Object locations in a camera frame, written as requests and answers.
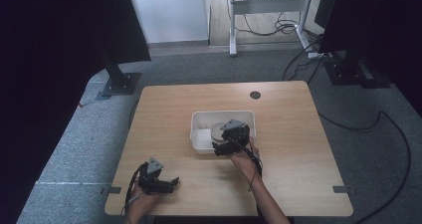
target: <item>human hand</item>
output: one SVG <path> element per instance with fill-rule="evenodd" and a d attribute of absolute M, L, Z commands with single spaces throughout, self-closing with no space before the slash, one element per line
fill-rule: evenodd
<path fill-rule="evenodd" d="M 162 194 L 144 194 L 142 189 L 137 184 L 136 179 L 130 197 L 133 198 L 136 196 L 137 198 L 128 206 L 126 219 L 124 221 L 125 224 L 138 223 L 140 218 L 152 208 L 152 206 L 160 199 Z"/>
<path fill-rule="evenodd" d="M 251 143 L 253 153 L 259 155 L 260 150 L 255 147 L 254 139 L 252 137 L 249 137 L 249 141 Z M 240 151 L 227 156 L 233 161 L 233 164 L 235 164 L 235 166 L 242 172 L 243 176 L 246 178 L 249 184 L 252 184 L 252 181 L 254 180 L 254 178 L 256 178 L 256 176 L 259 176 L 257 175 L 258 171 L 255 162 L 245 151 Z"/>

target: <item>white plastic container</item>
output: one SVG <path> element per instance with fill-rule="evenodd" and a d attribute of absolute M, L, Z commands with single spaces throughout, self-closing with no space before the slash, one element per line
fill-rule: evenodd
<path fill-rule="evenodd" d="M 192 116 L 190 140 L 198 153 L 214 153 L 211 139 L 212 127 L 230 119 L 245 122 L 250 129 L 250 136 L 256 138 L 255 116 L 250 111 L 215 111 L 195 112 Z"/>

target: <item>metal stand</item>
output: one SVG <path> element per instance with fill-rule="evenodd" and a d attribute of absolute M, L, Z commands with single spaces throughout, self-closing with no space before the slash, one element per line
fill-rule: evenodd
<path fill-rule="evenodd" d="M 304 25 L 310 10 L 311 0 L 230 0 L 230 56 L 236 57 L 236 26 L 235 15 L 257 14 L 257 13 L 276 13 L 276 12 L 302 12 L 301 22 L 296 29 L 302 46 L 308 53 L 313 49 L 310 42 L 305 37 Z"/>
<path fill-rule="evenodd" d="M 131 96 L 136 87 L 137 80 L 141 73 L 123 73 L 117 64 L 113 64 L 104 50 L 99 50 L 99 55 L 105 69 L 109 74 L 109 79 L 97 100 L 107 100 L 111 96 Z"/>

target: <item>black stand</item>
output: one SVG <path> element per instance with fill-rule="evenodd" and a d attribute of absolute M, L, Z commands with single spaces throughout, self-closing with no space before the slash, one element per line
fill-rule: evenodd
<path fill-rule="evenodd" d="M 335 86 L 361 85 L 366 89 L 390 88 L 391 81 L 377 71 L 370 69 L 364 59 L 348 57 L 342 62 L 324 63 L 326 73 Z"/>
<path fill-rule="evenodd" d="M 123 73 L 118 65 L 111 62 L 104 50 L 100 50 L 100 58 L 109 74 L 109 79 L 97 100 L 108 100 L 111 96 L 131 96 L 141 73 Z"/>

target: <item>cable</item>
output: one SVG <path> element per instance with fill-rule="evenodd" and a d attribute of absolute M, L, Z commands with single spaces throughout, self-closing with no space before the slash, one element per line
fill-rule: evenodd
<path fill-rule="evenodd" d="M 320 58 L 319 62 L 316 65 L 316 68 L 314 69 L 313 74 L 310 76 L 310 79 L 307 81 L 307 84 L 309 85 L 311 80 L 313 79 L 314 75 L 317 73 L 317 69 L 319 68 L 320 63 L 322 62 L 322 60 L 325 58 L 325 54 L 322 55 L 322 57 Z"/>
<path fill-rule="evenodd" d="M 318 56 L 310 59 L 309 61 L 307 61 L 304 64 L 297 65 L 296 68 L 295 68 L 294 74 L 290 78 L 288 78 L 287 81 L 291 81 L 298 74 L 298 71 L 305 71 L 305 70 L 307 70 L 308 69 L 308 66 L 310 64 L 312 64 L 317 58 L 320 58 L 321 56 L 323 56 L 323 54 L 320 54 L 320 55 L 318 55 Z"/>
<path fill-rule="evenodd" d="M 131 123 L 133 121 L 133 116 L 134 116 L 134 108 L 137 106 L 137 104 L 139 103 L 139 99 L 137 99 L 137 101 L 133 104 L 131 110 L 130 110 L 130 117 L 129 117 L 129 129 L 131 127 Z"/>
<path fill-rule="evenodd" d="M 229 10 L 229 0 L 226 0 L 226 4 L 227 4 L 227 15 L 229 16 L 229 19 L 232 20 L 232 17 L 230 15 L 230 10 Z M 279 32 L 282 32 L 284 34 L 294 33 L 296 31 L 296 27 L 297 27 L 297 25 L 299 25 L 299 23 L 297 21 L 290 20 L 290 19 L 280 19 L 283 14 L 284 13 L 280 13 L 280 15 L 279 15 L 279 17 L 278 17 L 278 19 L 277 19 L 277 21 L 275 23 L 276 30 L 273 31 L 273 32 L 270 32 L 270 33 L 259 33 L 259 32 L 255 32 L 251 28 L 251 26 L 249 25 L 249 22 L 248 22 L 248 20 L 246 18 L 247 17 L 246 14 L 244 14 L 243 16 L 244 16 L 246 25 L 248 26 L 248 29 L 249 30 L 239 29 L 237 27 L 235 27 L 235 29 L 237 31 L 239 31 L 239 32 L 248 32 L 248 33 L 252 33 L 252 34 L 254 34 L 256 36 L 272 36 L 272 35 L 274 35 L 276 33 L 279 33 Z"/>
<path fill-rule="evenodd" d="M 307 48 L 309 48 L 311 45 L 313 45 L 315 42 L 310 43 L 307 47 L 305 47 L 299 54 L 297 54 L 286 66 L 284 72 L 283 72 L 283 76 L 282 76 L 282 81 L 285 81 L 286 78 L 286 72 L 289 69 L 289 67 L 292 65 L 292 63 L 304 52 L 307 50 Z"/>
<path fill-rule="evenodd" d="M 400 128 L 400 126 L 387 113 L 385 113 L 385 112 L 379 112 L 378 113 L 378 116 L 376 118 L 376 121 L 373 124 L 371 124 L 370 126 L 363 127 L 363 128 L 346 126 L 346 125 L 340 124 L 338 122 L 335 122 L 335 121 L 333 121 L 331 119 L 328 119 L 326 116 L 324 116 L 320 112 L 318 114 L 319 114 L 319 116 L 323 117 L 325 120 L 327 120 L 327 121 L 329 121 L 329 122 L 331 122 L 331 123 L 333 123 L 333 124 L 335 124 L 335 125 L 337 125 L 339 127 L 342 127 L 342 128 L 345 128 L 345 129 L 349 129 L 349 130 L 353 130 L 353 131 L 367 131 L 367 130 L 372 129 L 373 127 L 375 127 L 378 124 L 378 122 L 379 122 L 379 120 L 381 118 L 381 115 L 383 114 L 384 116 L 386 116 L 390 120 L 390 122 L 400 132 L 400 135 L 401 135 L 401 137 L 403 138 L 403 140 L 404 140 L 404 142 L 406 144 L 406 155 L 407 155 L 406 171 L 404 173 L 403 179 L 400 182 L 399 187 L 397 188 L 396 192 L 390 197 L 390 199 L 388 199 L 384 204 L 382 204 L 380 207 L 378 207 L 377 209 L 375 209 L 374 211 L 372 211 L 368 215 L 360 218 L 357 222 L 355 222 L 356 224 L 362 223 L 362 222 L 368 220 L 369 218 L 371 218 L 372 216 L 376 215 L 378 212 L 380 212 L 382 209 L 384 209 L 385 207 L 387 207 L 389 204 L 391 204 L 395 200 L 395 198 L 398 196 L 398 194 L 401 192 L 401 190 L 403 189 L 403 187 L 404 187 L 404 185 L 405 185 L 405 183 L 407 181 L 407 178 L 409 176 L 409 171 L 410 171 L 410 167 L 411 167 L 411 163 L 412 163 L 412 153 L 411 153 L 411 150 L 410 150 L 409 141 L 407 140 L 407 137 L 404 134 L 403 130 Z"/>
<path fill-rule="evenodd" d="M 141 169 L 141 166 L 133 173 L 133 176 L 132 176 L 132 179 L 130 180 L 129 186 L 127 187 L 126 198 L 124 200 L 124 203 L 125 204 L 123 206 L 124 215 L 127 213 L 127 209 L 129 207 L 130 203 L 132 201 L 134 201 L 134 199 L 131 198 L 130 196 L 131 196 L 131 191 L 132 191 L 133 184 L 137 182 L 136 181 L 136 176 L 139 173 L 140 169 Z"/>

